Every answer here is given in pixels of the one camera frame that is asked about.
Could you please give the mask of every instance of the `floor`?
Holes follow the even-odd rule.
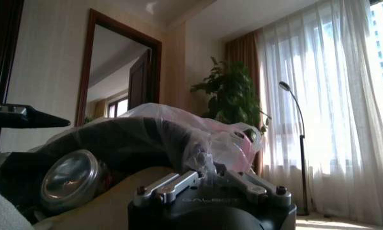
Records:
[[[325,218],[318,213],[307,217],[297,217],[297,230],[383,230],[383,227],[342,218]]]

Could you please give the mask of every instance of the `metal bracket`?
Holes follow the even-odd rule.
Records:
[[[256,174],[252,172],[246,172],[244,174],[244,177],[246,180],[249,180],[253,184],[257,184],[258,186],[262,186],[267,190],[267,196],[271,199],[271,202],[278,206],[278,207],[289,207],[291,205],[291,193],[285,189],[282,192],[278,192],[279,187],[273,185],[270,182],[266,180],[261,179]]]
[[[225,171],[224,176],[229,179],[230,183],[245,193],[248,200],[259,205],[265,202],[267,198],[267,190],[248,181],[242,174],[237,173],[233,170]]]
[[[176,196],[189,187],[198,184],[198,173],[188,171],[173,182],[160,187],[157,190],[157,196],[161,199],[162,204],[170,204],[176,200]]]
[[[165,184],[178,178],[180,175],[177,173],[172,173],[161,178],[158,181],[153,182],[148,187],[140,187],[138,191],[134,194],[133,204],[137,207],[145,207],[150,203],[150,199],[156,193],[156,190],[161,188]]]

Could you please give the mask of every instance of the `wooden door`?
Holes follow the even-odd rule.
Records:
[[[149,102],[148,83],[150,81],[150,49],[141,55],[129,71],[128,110]]]

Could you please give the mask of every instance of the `lamp head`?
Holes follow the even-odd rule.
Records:
[[[283,81],[281,81],[278,85],[279,85],[279,88],[283,89],[285,91],[291,91],[291,87]]]

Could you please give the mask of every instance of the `green leaves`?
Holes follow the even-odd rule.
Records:
[[[242,62],[218,62],[214,57],[212,61],[210,75],[204,78],[202,83],[190,88],[190,92],[204,90],[212,96],[208,103],[209,111],[204,117],[226,124],[245,122],[258,127],[261,116],[265,115],[266,121],[259,129],[263,134],[271,118],[259,109],[259,100],[248,68]]]

